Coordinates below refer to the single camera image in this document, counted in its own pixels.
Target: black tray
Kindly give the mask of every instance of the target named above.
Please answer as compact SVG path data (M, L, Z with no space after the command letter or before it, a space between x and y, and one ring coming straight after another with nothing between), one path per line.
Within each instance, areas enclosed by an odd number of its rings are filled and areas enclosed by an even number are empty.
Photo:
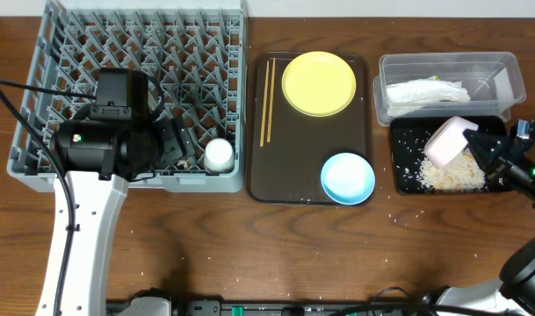
M390 148L392 149L392 163L396 189L401 194L460 194L468 192L460 191L435 191L423 189L416 177L408 178L403 176L405 168L419 171L419 164L423 161L425 154L423 148L431 135L447 120L447 118L398 118L390 124ZM479 132L505 135L505 124L495 116L463 117L478 125ZM511 190L507 183L494 182L486 183L475 193L500 192Z
M371 100L368 98L368 67L355 54L338 54L353 69L357 90L353 101L339 113L313 118L294 109L285 98L281 77L286 66L300 53L268 53L257 60L254 106L251 114L252 144L248 146L248 193L259 202L335 205L320 183L322 166L332 155L349 152L372 161ZM269 60L267 117L271 99L272 61L276 58L273 84L271 142L260 147L264 108L265 70Z

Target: wooden chopstick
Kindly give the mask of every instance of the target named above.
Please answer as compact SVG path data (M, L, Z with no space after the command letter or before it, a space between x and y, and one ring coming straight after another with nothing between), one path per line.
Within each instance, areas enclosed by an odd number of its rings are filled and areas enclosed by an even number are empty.
M273 70L271 72L271 100L269 101L269 125L267 126L267 142L271 142L271 122L273 119L273 88L275 87L275 61L273 58Z
M267 111L267 88L269 88L269 60L267 61L267 68L265 69L265 93L264 93L264 115L261 118L261 140L259 146L264 146L265 136L265 112Z

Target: wooden table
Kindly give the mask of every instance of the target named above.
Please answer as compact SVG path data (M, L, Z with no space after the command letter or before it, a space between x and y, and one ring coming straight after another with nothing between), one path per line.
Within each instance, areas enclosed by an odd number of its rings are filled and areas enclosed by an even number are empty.
M25 81L39 23L0 19L0 77ZM383 54L510 51L527 91L513 118L535 119L535 19L252 18L248 45L251 61L267 51L361 54L371 78ZM6 90L20 104L23 91ZM32 315L47 265L54 196L7 175L15 124L0 102L0 315ZM531 202L515 192L400 196L388 129L374 114L373 125L377 187L366 207L261 205L245 190L131 190L115 234L108 298L151 286L185 298L238 300L353 301L391 285L421 295L496 277L535 235Z

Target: dish rack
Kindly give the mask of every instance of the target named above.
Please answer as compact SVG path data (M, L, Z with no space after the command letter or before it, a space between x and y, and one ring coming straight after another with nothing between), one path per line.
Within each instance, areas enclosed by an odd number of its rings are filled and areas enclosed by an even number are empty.
M45 8L27 84L95 95L102 67L130 68L158 78L166 110L189 128L196 154L156 171L131 188L176 192L235 192L243 186L247 12L70 11ZM158 105L149 85L148 105ZM26 91L20 112L49 141L61 122L88 101ZM235 150L229 174L210 176L203 167L206 143L228 140ZM9 174L39 192L53 191L55 174L45 155L18 123ZM152 174L140 174L139 178Z

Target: black cord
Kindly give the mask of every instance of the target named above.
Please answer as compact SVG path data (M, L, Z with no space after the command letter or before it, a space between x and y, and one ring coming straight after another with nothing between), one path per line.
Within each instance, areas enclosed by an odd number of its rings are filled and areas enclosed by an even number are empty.
M11 82L11 81L4 80L4 79L0 79L0 84L1 85L6 85L6 86L10 86L10 87L15 87L15 88L21 88L21 89L25 89L25 90L44 92L44 93L52 94L52 95L55 95L55 96L82 97L82 98L87 98L87 99L90 99L90 100L95 100L94 96L86 95L86 94L83 94L83 93L58 91L58 90L51 90L51 89L43 89L43 88L33 87L33 86L30 86L30 85L26 85L26 84Z
M160 118L160 114L162 114L163 109L165 108L165 97L163 96L162 86L158 80L152 75L149 75L148 79L152 82L152 84L154 84L155 88L158 89L158 96L160 97L160 104L154 109L154 111L152 111L152 114L150 114L152 121L155 121Z
M351 308L346 308L339 312L334 312L330 316L347 316L355 312L374 312L382 310L397 310L404 312L451 312L468 316L522 316L516 312L483 312L468 308L448 306L448 305L426 305L426 304L410 304L410 303L384 303L384 304L364 304Z
M68 93L68 92L62 92L62 91L47 90L47 89L37 88L37 87L28 86L28 85L24 85L20 83L14 83L14 82L6 81L6 80L0 80L0 85L7 85L11 87L26 89L26 90L44 92L44 93L54 94L58 96L84 97L84 98L94 99L94 97L92 96L83 95L79 93ZM64 196L66 197L66 202L68 204L68 227L66 227L66 230L68 233L66 235L66 243L64 246L64 253L62 256L62 264L60 267L60 273L58 275L58 284L56 285L56 292L54 295L53 315L59 316L61 299L62 299L62 291L64 288L64 280L66 279L66 270L68 269L70 250L72 248L72 238L74 237L74 231L76 229L76 214L74 212L74 210L76 209L76 206L74 204L74 197L72 196L72 192L70 191L68 183L66 182L66 177L64 175L63 167L57 163L57 160L50 153L50 150L48 149L47 145L45 145L45 143L42 141L39 135L37 135L34 128L29 124L29 122L26 121L26 119L24 119L21 116L21 114L15 109L15 107L13 107L10 100L5 96L1 87L0 87L0 99L2 99L2 102L4 103L5 107L7 107L7 109L11 112L11 114L15 117L15 119L17 119L17 121L26 129L27 132L29 132L33 140L37 143L37 145L43 151L44 155L47 157L51 166L54 168L54 172L56 173L56 176L58 177L58 179L60 180L62 184Z
M155 172L155 169L152 169L152 176L147 176L145 178L141 178L141 179L136 179L136 180L133 180L131 181L131 183L133 182L139 182L139 181L144 181L144 180L149 180L149 179L154 179L155 177L157 177L157 172Z
M386 293L388 293L390 291L400 291L400 292L404 293L406 295L406 297L408 297L409 299L415 300L414 297L411 294L409 294L406 290L402 289L400 286L390 286L390 287L380 291L379 294L377 294L374 298L372 298L371 303L375 303L377 299L379 299L381 296L383 296L384 294L386 294ZM374 311L371 311L371 313L372 313L372 316L376 316Z

